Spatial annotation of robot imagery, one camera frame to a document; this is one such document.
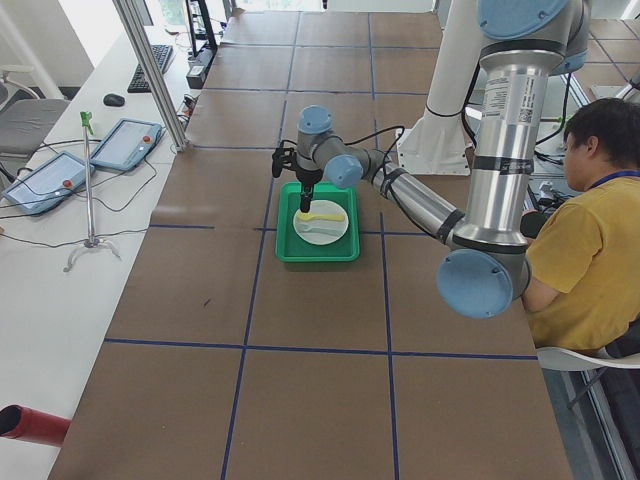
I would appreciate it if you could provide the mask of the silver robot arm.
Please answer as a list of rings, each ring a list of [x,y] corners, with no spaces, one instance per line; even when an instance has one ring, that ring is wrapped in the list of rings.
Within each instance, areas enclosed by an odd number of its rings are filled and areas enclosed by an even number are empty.
[[[437,287],[469,318],[501,314],[528,286],[520,231],[548,80],[586,56],[587,1],[452,3],[423,116],[398,161],[346,145],[324,107],[298,120],[293,167],[308,210],[322,179],[362,180],[449,248]]]

